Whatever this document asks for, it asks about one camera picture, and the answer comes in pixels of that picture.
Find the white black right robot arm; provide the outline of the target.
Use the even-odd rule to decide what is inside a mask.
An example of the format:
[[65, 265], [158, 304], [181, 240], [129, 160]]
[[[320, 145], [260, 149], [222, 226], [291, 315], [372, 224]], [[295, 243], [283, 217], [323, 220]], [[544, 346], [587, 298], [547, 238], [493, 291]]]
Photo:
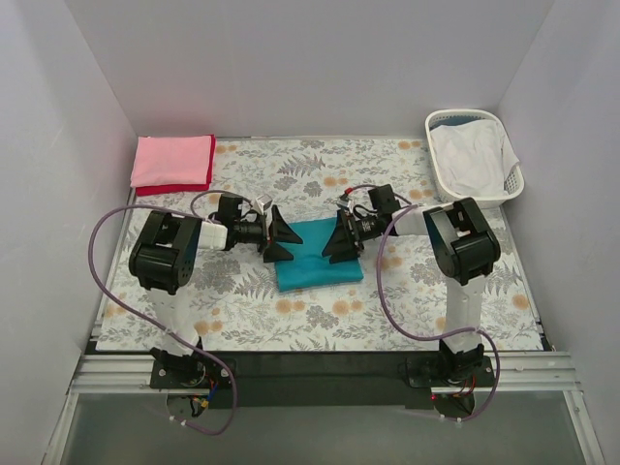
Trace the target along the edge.
[[495, 233], [472, 198], [432, 207], [403, 206], [389, 184], [367, 187], [372, 209], [365, 216], [358, 215], [350, 202], [354, 187], [338, 199], [335, 227], [322, 256], [331, 264], [351, 261], [359, 257], [366, 241], [379, 238], [376, 266], [380, 266], [389, 236], [426, 235], [435, 262], [446, 277], [444, 332], [417, 336], [399, 325], [388, 310], [382, 271], [377, 269], [379, 300], [387, 320], [399, 333], [415, 341], [439, 343], [437, 377], [455, 386], [472, 379], [483, 364], [482, 341], [493, 343], [480, 324], [483, 289], [501, 257]]

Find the teal t shirt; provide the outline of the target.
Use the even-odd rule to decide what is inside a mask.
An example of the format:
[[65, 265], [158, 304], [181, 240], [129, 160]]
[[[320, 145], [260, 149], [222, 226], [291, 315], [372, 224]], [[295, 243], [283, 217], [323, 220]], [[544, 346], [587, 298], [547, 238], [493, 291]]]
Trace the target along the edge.
[[292, 223], [291, 227], [302, 239], [302, 244], [285, 243], [292, 261], [275, 264], [276, 281], [280, 293], [317, 287], [359, 282], [363, 278], [359, 260], [343, 263], [329, 262], [322, 252], [335, 228], [334, 217]]

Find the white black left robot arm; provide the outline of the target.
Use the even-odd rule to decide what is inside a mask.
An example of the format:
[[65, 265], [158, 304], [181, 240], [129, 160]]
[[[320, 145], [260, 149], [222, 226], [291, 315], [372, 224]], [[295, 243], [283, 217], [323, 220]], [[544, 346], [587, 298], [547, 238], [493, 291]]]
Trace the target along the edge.
[[175, 340], [193, 347], [201, 342], [183, 290], [192, 277], [200, 250], [229, 251], [236, 244], [254, 244], [266, 263], [291, 261], [285, 243], [303, 239], [286, 223], [269, 196], [260, 196], [244, 213], [244, 199], [223, 192], [218, 209], [207, 220], [153, 210], [130, 254], [129, 271], [137, 277], [154, 306], [156, 321], [165, 327], [159, 348], [150, 354], [161, 373], [185, 388], [201, 387], [208, 374], [207, 359]]

